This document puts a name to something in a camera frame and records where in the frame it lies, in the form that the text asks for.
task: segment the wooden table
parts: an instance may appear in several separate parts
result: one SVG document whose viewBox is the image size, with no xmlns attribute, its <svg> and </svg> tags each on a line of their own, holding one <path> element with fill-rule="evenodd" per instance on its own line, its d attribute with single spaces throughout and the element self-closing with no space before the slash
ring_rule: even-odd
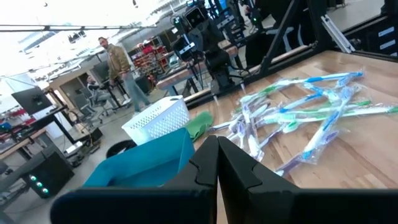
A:
<svg viewBox="0 0 398 224">
<path fill-rule="evenodd" d="M 330 73 L 364 69 L 365 77 L 357 82 L 364 85 L 360 96 L 368 96 L 374 104 L 396 105 L 398 102 L 398 64 L 372 58 L 327 51 L 300 62 L 285 70 L 248 85 L 253 93 L 281 78 L 307 78 Z M 299 86 L 291 86 L 271 94 L 274 103 L 299 99 L 310 92 Z M 191 117 L 202 111 L 210 111 L 215 124 L 229 121 L 231 110 L 244 96 L 242 91 L 219 98 L 190 110 Z M 319 123 L 309 123 L 293 133 L 277 135 L 263 150 L 262 164 L 274 170 L 301 152 L 318 129 Z M 302 164 L 285 178 L 302 188 L 396 188 L 398 187 L 398 114 L 378 114 L 365 117 L 341 118 L 338 127 L 342 133 L 323 151 L 318 165 Z M 265 138 L 275 126 L 259 129 L 259 139 Z M 198 148 L 205 136 L 195 143 Z M 222 198 L 218 194 L 218 223 L 226 223 Z"/>
<path fill-rule="evenodd" d="M 223 48 L 224 46 L 227 46 L 228 44 L 229 44 L 229 42 L 224 40 L 219 43 L 219 46 L 221 48 Z M 238 54 L 238 48 L 236 46 L 229 47 L 229 48 L 225 49 L 225 51 L 227 51 L 227 53 L 229 54 L 229 56 L 231 58 L 237 56 L 237 54 Z M 203 74 L 203 72 L 207 71 L 205 62 L 200 62 L 199 64 L 196 64 L 194 66 L 194 68 L 196 71 L 201 71 L 202 74 Z M 156 84 L 156 87 L 161 90 L 168 90 L 170 95 L 175 96 L 175 95 L 178 95 L 178 93 L 176 93 L 176 91 L 174 90 L 174 88 L 173 88 L 174 85 L 191 78 L 193 75 L 194 74 L 190 69 L 184 69 L 182 71 L 177 72 L 175 75 L 172 75 L 168 78 L 165 78 L 164 80 L 159 81 Z"/>
<path fill-rule="evenodd" d="M 30 135 L 31 139 L 36 139 L 38 138 L 41 134 L 45 133 L 45 128 L 42 128 L 38 131 L 36 131 L 35 133 Z M 9 157 L 11 154 L 13 154 L 14 152 L 16 152 L 18 149 L 26 146 L 30 144 L 30 139 L 29 138 L 25 138 L 24 140 L 16 143 L 15 145 L 11 146 L 5 153 L 0 154 L 0 159 L 5 159 L 7 157 Z"/>
</svg>

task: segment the tan jacket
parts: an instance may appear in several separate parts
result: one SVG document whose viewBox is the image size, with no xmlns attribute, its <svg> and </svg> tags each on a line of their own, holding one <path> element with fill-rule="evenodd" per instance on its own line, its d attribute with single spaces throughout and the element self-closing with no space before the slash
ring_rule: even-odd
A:
<svg viewBox="0 0 398 224">
<path fill-rule="evenodd" d="M 121 72 L 130 71 L 129 60 L 123 48 L 110 44 L 108 49 L 109 79 L 114 80 Z"/>
</svg>

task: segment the teal plastic bin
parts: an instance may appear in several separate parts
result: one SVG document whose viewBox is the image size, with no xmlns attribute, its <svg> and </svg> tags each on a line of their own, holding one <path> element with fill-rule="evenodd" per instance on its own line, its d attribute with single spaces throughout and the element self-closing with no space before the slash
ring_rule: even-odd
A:
<svg viewBox="0 0 398 224">
<path fill-rule="evenodd" d="M 104 160 L 83 187 L 156 187 L 173 179 L 195 153 L 185 128 Z"/>
</svg>

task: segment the white basket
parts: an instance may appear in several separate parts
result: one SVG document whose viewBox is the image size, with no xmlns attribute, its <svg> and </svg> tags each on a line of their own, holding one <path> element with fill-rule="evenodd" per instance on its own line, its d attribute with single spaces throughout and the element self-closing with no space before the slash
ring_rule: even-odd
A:
<svg viewBox="0 0 398 224">
<path fill-rule="evenodd" d="M 122 128 L 139 146 L 182 128 L 189 119 L 183 96 L 168 96 L 133 117 Z"/>
</svg>

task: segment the green towel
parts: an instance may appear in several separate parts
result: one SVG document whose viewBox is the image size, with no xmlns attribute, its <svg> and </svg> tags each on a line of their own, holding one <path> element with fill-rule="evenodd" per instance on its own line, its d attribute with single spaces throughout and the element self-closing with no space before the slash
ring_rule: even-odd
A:
<svg viewBox="0 0 398 224">
<path fill-rule="evenodd" d="M 185 128 L 188 130 L 189 135 L 193 142 L 195 142 L 202 134 L 204 134 L 207 128 L 213 124 L 213 117 L 208 111 L 200 113 L 195 118 L 191 119 Z"/>
</svg>

